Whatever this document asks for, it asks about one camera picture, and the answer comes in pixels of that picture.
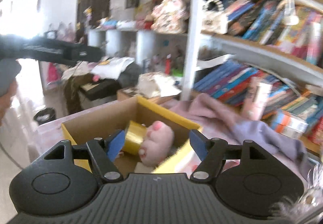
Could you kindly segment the person's left hand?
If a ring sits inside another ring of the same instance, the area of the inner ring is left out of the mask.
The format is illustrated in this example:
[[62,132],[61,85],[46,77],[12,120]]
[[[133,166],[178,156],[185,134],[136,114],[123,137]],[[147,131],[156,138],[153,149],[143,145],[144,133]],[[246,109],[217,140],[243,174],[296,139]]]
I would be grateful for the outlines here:
[[16,95],[17,90],[18,90],[18,83],[16,79],[14,79],[9,86],[8,92],[3,96],[1,96],[0,98],[0,125],[2,125],[2,120],[7,110],[10,108],[12,103],[12,98]]

